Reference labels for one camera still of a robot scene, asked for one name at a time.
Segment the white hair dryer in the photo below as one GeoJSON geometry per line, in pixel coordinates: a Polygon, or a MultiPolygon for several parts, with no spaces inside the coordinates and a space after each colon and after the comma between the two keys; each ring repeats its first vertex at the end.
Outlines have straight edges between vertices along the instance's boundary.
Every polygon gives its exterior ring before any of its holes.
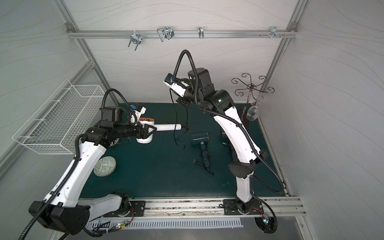
{"type": "Polygon", "coordinates": [[[137,138],[140,144],[149,144],[153,140],[153,135],[156,132],[179,131],[182,129],[181,124],[155,124],[155,120],[151,118],[140,118],[138,124],[144,128],[143,137],[137,138]]]}

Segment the dark green hair dryer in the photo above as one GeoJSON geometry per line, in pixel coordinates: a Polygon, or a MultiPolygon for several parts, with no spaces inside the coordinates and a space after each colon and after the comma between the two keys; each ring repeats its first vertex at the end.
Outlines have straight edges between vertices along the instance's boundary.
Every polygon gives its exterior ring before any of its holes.
{"type": "Polygon", "coordinates": [[[191,143],[192,145],[200,146],[201,157],[203,159],[202,162],[198,160],[193,160],[193,162],[197,165],[203,166],[207,172],[210,171],[210,159],[211,159],[211,156],[207,148],[208,142],[209,142],[209,135],[207,132],[191,135],[191,143]]]}

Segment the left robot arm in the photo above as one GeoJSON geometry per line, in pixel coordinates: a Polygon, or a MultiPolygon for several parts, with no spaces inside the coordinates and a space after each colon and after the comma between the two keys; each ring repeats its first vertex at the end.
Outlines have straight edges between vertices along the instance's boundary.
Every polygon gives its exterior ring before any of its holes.
{"type": "Polygon", "coordinates": [[[121,94],[116,89],[106,91],[102,100],[101,120],[75,138],[76,153],[72,162],[46,197],[31,204],[29,213],[32,219],[20,234],[21,240],[27,237],[36,222],[44,228],[62,232],[61,238],[65,239],[68,235],[78,234],[89,221],[105,214],[116,212],[126,215],[134,212],[129,196],[122,193],[112,193],[94,201],[79,203],[85,183],[113,141],[126,137],[146,140],[157,130],[152,125],[139,123],[132,106],[129,106],[128,122],[119,120],[116,116],[117,108],[105,106],[111,92],[121,94]]]}

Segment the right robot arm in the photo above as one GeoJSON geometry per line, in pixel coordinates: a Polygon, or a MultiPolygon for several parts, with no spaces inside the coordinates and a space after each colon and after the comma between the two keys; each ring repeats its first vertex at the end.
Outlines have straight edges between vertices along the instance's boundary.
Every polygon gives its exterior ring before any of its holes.
{"type": "Polygon", "coordinates": [[[196,68],[192,55],[183,50],[177,60],[175,70],[168,74],[164,83],[171,92],[178,96],[177,103],[188,109],[195,104],[203,113],[210,114],[219,124],[230,141],[233,160],[229,163],[231,173],[236,177],[237,193],[235,210],[241,215],[248,215],[252,210],[261,216],[255,219],[260,230],[273,234],[278,229],[278,219],[266,201],[257,197],[252,187],[256,180],[275,194],[284,193],[284,184],[276,171],[266,162],[263,151],[254,143],[239,117],[238,110],[230,94],[225,90],[216,90],[207,69],[196,68]],[[254,172],[262,163],[276,178],[279,189],[275,190],[254,172]],[[267,214],[255,204],[266,206],[271,211],[267,214]]]}

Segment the striped ceramic mug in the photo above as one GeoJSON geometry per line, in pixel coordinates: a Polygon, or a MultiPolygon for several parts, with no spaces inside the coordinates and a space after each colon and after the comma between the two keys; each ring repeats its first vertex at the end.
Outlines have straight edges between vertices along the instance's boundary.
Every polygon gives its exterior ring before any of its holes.
{"type": "Polygon", "coordinates": [[[110,143],[110,147],[113,147],[119,143],[120,139],[116,139],[110,143]]]}

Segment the green table mat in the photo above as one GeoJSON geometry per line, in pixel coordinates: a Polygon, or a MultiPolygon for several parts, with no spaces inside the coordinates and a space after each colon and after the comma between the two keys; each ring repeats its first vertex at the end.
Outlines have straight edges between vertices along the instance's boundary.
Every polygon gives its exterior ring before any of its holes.
{"type": "Polygon", "coordinates": [[[229,170],[232,156],[229,142],[221,128],[196,106],[185,109],[177,104],[146,104],[145,116],[156,124],[180,123],[188,132],[157,132],[149,144],[139,144],[133,137],[121,139],[106,151],[116,159],[115,171],[107,177],[91,174],[82,198],[100,198],[112,192],[132,198],[235,197],[236,178],[229,170]],[[191,142],[192,134],[209,135],[210,168],[201,161],[200,147],[191,142]]]}

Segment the metal glass holder stand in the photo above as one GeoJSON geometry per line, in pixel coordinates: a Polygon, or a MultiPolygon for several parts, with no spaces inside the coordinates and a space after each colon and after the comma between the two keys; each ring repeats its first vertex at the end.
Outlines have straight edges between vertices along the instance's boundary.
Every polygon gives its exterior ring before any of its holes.
{"type": "Polygon", "coordinates": [[[273,87],[267,87],[265,90],[262,90],[261,87],[268,80],[265,76],[259,76],[259,80],[261,81],[258,84],[255,84],[252,80],[252,76],[249,73],[242,73],[241,78],[233,78],[231,79],[231,83],[234,85],[242,84],[243,88],[237,88],[235,90],[235,95],[237,97],[244,97],[245,93],[247,93],[247,100],[244,103],[243,110],[240,113],[240,119],[242,123],[245,125],[245,128],[248,130],[250,128],[250,122],[247,119],[247,112],[251,105],[256,101],[257,94],[273,94],[275,93],[275,89],[273,87]]]}

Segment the clear wine glass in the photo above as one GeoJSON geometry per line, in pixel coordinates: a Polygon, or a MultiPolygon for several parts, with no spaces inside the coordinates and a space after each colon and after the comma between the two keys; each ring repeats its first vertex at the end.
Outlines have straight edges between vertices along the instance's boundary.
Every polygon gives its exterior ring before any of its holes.
{"type": "Polygon", "coordinates": [[[260,104],[265,100],[265,96],[260,94],[256,97],[256,101],[251,105],[247,112],[247,119],[255,121],[260,115],[260,104]]]}

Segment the small metal clamp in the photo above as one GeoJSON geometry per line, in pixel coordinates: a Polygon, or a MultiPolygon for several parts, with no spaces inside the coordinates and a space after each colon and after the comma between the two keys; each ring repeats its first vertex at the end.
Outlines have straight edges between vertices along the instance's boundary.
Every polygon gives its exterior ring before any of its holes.
{"type": "Polygon", "coordinates": [[[198,35],[199,35],[199,39],[203,39],[204,38],[204,29],[203,29],[203,27],[198,27],[198,35]]]}

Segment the white vent strip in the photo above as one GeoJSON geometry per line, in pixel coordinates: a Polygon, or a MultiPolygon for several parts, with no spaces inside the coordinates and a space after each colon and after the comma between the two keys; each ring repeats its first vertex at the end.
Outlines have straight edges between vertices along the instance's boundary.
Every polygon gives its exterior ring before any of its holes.
{"type": "MultiPolygon", "coordinates": [[[[98,219],[89,222],[86,229],[105,231],[117,224],[129,223],[127,218],[98,219]]],[[[240,218],[187,218],[187,219],[141,219],[136,218],[126,226],[125,230],[158,230],[158,229],[234,229],[242,228],[240,218]]]]}

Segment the metal u-bolt bracket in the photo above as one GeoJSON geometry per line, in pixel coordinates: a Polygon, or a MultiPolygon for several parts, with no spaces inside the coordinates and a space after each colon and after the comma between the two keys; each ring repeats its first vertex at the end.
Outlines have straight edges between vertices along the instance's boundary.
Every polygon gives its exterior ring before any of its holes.
{"type": "Polygon", "coordinates": [[[161,42],[164,42],[165,39],[170,40],[175,35],[172,27],[160,27],[157,29],[157,33],[161,42]]]}

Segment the metal hook bracket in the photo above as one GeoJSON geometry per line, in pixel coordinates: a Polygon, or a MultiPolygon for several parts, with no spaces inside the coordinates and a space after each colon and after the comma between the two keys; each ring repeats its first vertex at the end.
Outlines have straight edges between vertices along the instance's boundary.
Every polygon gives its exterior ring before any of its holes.
{"type": "Polygon", "coordinates": [[[135,46],[135,51],[137,50],[138,46],[142,43],[142,37],[139,34],[136,34],[135,32],[130,35],[130,41],[128,43],[128,48],[131,45],[135,46]]]}

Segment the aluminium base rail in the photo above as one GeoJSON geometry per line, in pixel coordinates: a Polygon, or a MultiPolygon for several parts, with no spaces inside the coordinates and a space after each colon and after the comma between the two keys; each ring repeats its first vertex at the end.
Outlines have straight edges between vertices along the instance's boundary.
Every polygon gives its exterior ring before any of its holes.
{"type": "Polygon", "coordinates": [[[229,218],[239,217],[305,217],[304,206],[298,197],[265,197],[255,200],[241,213],[234,198],[144,198],[126,200],[136,218],[229,218]]]}

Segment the metal bolt bracket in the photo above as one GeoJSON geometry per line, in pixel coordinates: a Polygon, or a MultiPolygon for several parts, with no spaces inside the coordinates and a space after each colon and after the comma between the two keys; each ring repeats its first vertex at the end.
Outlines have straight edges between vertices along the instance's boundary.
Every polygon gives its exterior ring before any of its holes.
{"type": "Polygon", "coordinates": [[[272,27],[269,32],[265,32],[264,34],[260,34],[262,38],[286,38],[287,34],[285,31],[278,30],[276,27],[272,27]]]}

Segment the aluminium top rail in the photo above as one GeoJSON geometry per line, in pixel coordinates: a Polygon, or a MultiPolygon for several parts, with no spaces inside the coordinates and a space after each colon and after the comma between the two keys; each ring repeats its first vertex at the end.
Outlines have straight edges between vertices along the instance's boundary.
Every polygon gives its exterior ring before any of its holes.
{"type": "MultiPolygon", "coordinates": [[[[270,30],[207,30],[204,29],[203,39],[257,39],[262,38],[260,34],[270,30]]],[[[71,39],[129,39],[132,33],[141,35],[142,39],[160,39],[157,30],[143,31],[75,31],[68,32],[71,39]]],[[[198,29],[196,30],[174,30],[172,39],[199,39],[198,29]]],[[[285,31],[286,38],[296,38],[297,31],[285,31]]]]}

